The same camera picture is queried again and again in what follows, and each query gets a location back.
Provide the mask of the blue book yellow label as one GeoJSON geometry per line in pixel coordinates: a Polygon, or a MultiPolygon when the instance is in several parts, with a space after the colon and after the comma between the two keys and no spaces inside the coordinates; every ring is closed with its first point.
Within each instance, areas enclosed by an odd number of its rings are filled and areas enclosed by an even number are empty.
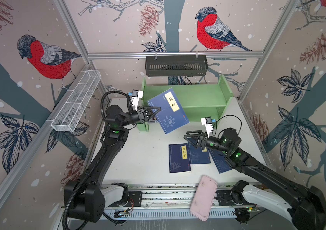
{"type": "Polygon", "coordinates": [[[173,88],[149,99],[147,103],[151,107],[161,108],[155,117],[165,134],[169,134],[189,123],[189,119],[173,88]]]}

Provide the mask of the dark blue bottom book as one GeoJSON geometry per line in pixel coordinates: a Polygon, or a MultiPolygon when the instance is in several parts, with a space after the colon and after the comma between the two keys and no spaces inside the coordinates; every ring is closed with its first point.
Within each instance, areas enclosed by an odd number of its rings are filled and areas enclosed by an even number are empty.
{"type": "Polygon", "coordinates": [[[190,172],[191,163],[187,144],[170,144],[168,148],[170,173],[190,172]]]}

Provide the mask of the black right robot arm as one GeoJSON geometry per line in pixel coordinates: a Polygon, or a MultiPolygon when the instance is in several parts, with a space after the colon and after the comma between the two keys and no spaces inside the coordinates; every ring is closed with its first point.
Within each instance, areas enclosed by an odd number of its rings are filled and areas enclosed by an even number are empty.
{"type": "Polygon", "coordinates": [[[232,200],[255,204],[272,211],[298,230],[323,230],[326,227],[326,200],[323,192],[307,188],[269,169],[239,147],[241,138],[233,128],[223,131],[220,138],[200,130],[188,131],[184,139],[195,148],[220,151],[230,168],[262,183],[270,192],[240,180],[232,189],[232,200]]]}

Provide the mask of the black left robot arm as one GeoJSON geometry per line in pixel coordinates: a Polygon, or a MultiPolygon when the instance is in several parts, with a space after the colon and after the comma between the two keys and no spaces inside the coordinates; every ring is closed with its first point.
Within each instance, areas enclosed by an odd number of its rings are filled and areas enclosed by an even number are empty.
{"type": "Polygon", "coordinates": [[[109,217],[104,209],[112,204],[124,206],[132,203],[129,198],[128,186],[124,183],[112,183],[109,187],[101,189],[103,181],[112,161],[125,145],[129,125],[144,124],[152,120],[161,108],[139,106],[143,98],[143,91],[133,90],[131,93],[115,91],[126,97],[128,111],[124,112],[120,106],[114,104],[104,106],[105,98],[111,92],[105,93],[101,98],[101,115],[104,122],[101,148],[88,168],[78,179],[69,181],[64,187],[65,208],[62,216],[62,228],[67,230],[68,218],[82,220],[79,229],[83,229],[88,222],[96,223],[102,216],[115,225],[123,225],[124,221],[109,217]]]}

